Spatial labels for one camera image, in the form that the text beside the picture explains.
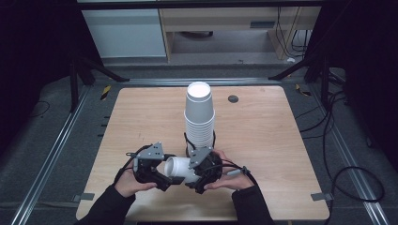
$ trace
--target hand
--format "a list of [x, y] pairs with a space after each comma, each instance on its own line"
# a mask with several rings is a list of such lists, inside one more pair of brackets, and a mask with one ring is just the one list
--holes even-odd
[[[223, 165], [231, 165], [231, 163], [227, 162], [226, 160], [228, 161], [232, 160], [228, 159], [223, 151], [213, 150], [213, 152], [219, 155], [219, 157], [222, 159]], [[252, 180], [241, 172], [236, 175], [227, 175], [228, 172], [234, 170], [236, 170], [236, 168], [223, 167], [222, 177], [214, 183], [209, 183], [205, 185], [205, 189], [217, 189], [217, 188], [244, 189], [254, 186]]]
[[[132, 162], [126, 168], [132, 168]], [[125, 198], [132, 196], [140, 190], [149, 190], [155, 187], [156, 183], [139, 183], [135, 179], [132, 169], [125, 170], [115, 184], [115, 189], [117, 192], [119, 192]]]

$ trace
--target wooden table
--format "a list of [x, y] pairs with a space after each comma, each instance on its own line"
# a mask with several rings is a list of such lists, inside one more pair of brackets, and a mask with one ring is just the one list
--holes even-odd
[[[162, 142], [164, 153], [185, 156], [186, 90], [152, 87], [120, 91], [85, 193], [95, 193], [95, 201], [128, 160], [125, 154], [143, 145]], [[212, 86], [211, 90], [216, 111], [215, 147], [252, 171], [273, 219], [326, 219], [326, 203], [314, 202], [311, 197], [321, 189], [283, 89]], [[238, 102], [229, 102], [230, 95], [238, 96]], [[164, 173], [163, 163], [158, 170]], [[139, 192], [127, 220], [235, 220], [231, 193], [223, 188], [200, 195], [184, 185], [171, 186], [166, 192], [156, 188]], [[82, 200], [77, 218], [85, 216], [94, 201]]]

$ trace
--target sleeve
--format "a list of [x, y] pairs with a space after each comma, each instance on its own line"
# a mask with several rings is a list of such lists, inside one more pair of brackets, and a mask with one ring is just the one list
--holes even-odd
[[114, 186], [109, 186], [96, 200], [88, 214], [75, 225], [122, 225], [134, 201], [135, 195], [124, 198]]
[[235, 191], [232, 200], [239, 225], [274, 224], [259, 186]]

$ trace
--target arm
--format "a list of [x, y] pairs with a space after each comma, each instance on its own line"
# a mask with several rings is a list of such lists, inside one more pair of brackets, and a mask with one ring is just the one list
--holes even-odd
[[105, 192], [96, 200], [88, 214], [77, 221], [75, 225], [122, 225], [126, 214], [135, 201], [135, 193], [149, 190], [155, 183], [139, 183], [132, 172], [132, 162], [122, 173], [114, 185], [106, 188]]
[[[225, 156], [223, 151], [214, 150], [214, 152], [224, 161], [224, 165], [232, 162]], [[232, 200], [237, 211], [237, 222], [239, 225], [274, 224], [260, 187], [255, 185], [242, 172], [235, 175], [226, 174], [234, 169], [232, 167], [224, 167], [222, 169], [222, 177], [214, 183], [207, 184], [205, 189], [230, 188], [236, 190], [232, 194]]]

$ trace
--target black circular object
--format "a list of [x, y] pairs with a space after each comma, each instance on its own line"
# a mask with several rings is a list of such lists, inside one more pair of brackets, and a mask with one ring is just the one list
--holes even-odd
[[239, 97], [231, 95], [228, 97], [229, 102], [231, 103], [237, 103], [239, 101]]

